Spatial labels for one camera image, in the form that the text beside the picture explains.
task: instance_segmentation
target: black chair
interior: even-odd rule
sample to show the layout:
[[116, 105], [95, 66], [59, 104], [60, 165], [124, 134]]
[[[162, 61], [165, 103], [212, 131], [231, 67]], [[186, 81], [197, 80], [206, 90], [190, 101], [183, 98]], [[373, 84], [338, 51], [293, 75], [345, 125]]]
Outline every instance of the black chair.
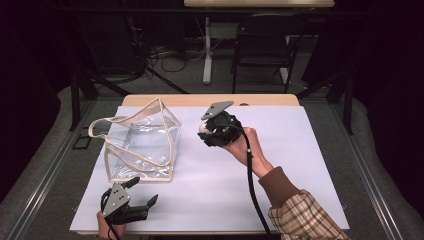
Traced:
[[[237, 66], [288, 69], [284, 93], [287, 93], [296, 58], [298, 44], [307, 28], [307, 20], [300, 15], [257, 13], [241, 20], [237, 27], [236, 46], [231, 66], [233, 93], [236, 88]], [[296, 40], [288, 44], [286, 36]]]

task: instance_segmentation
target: plaid sleeve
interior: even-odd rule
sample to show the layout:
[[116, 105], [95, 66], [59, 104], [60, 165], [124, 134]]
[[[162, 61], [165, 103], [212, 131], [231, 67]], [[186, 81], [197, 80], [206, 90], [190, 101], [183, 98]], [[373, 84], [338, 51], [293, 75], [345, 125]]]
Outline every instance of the plaid sleeve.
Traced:
[[268, 213], [281, 239], [349, 239], [306, 190]]

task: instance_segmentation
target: white paper sheet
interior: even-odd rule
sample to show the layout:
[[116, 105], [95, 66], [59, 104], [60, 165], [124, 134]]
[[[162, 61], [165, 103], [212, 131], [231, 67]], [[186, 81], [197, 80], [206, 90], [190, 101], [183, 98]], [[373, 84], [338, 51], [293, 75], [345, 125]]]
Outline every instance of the white paper sheet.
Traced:
[[[116, 116], [130, 116], [140, 107], [119, 107]], [[207, 107], [169, 107], [182, 123], [182, 141], [171, 182], [140, 183], [127, 192], [130, 206], [144, 205], [159, 194], [146, 221], [127, 225], [128, 232], [263, 232], [250, 198], [246, 167], [228, 152], [207, 147], [197, 135]], [[261, 146], [274, 166], [282, 166], [298, 187], [307, 189], [342, 229], [349, 229], [339, 198], [318, 147], [308, 117], [299, 106], [232, 106], [227, 109], [243, 126], [256, 128]], [[254, 177], [261, 210], [267, 217], [268, 198]], [[80, 233], [97, 231], [96, 212], [108, 182], [103, 150], [70, 227]]]

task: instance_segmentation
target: transparent plastic bag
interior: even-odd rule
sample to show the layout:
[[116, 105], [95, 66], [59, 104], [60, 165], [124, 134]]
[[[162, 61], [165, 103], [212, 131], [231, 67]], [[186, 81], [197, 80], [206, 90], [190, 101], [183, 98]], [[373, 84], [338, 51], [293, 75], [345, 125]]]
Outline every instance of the transparent plastic bag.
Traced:
[[[102, 132], [106, 125], [110, 125], [107, 134]], [[181, 124], [159, 98], [133, 116], [92, 122], [88, 134], [105, 140], [104, 160], [110, 181], [172, 179]]]

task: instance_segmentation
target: hand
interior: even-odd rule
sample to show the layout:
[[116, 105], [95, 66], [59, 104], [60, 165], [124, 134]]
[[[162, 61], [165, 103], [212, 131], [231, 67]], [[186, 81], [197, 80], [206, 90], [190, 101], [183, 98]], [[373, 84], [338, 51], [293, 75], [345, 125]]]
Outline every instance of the hand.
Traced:
[[[97, 223], [99, 225], [99, 237], [106, 238], [106, 239], [109, 239], [110, 237], [110, 239], [116, 240], [116, 237], [113, 234], [113, 232], [110, 231], [109, 233], [109, 225], [107, 225], [102, 212], [98, 211], [96, 216], [97, 216]], [[122, 239], [124, 237], [126, 224], [112, 225], [112, 226], [115, 229], [116, 233], [118, 233], [119, 238]]]
[[[252, 151], [253, 159], [252, 159], [252, 171], [259, 178], [265, 176], [269, 171], [271, 171], [274, 167], [268, 160], [265, 158], [261, 145], [259, 143], [258, 134], [254, 128], [245, 127], [243, 128], [244, 132], [247, 135], [250, 143], [250, 149]], [[223, 146], [225, 150], [230, 152], [240, 163], [247, 166], [247, 145], [246, 140], [243, 135], [225, 146]]]

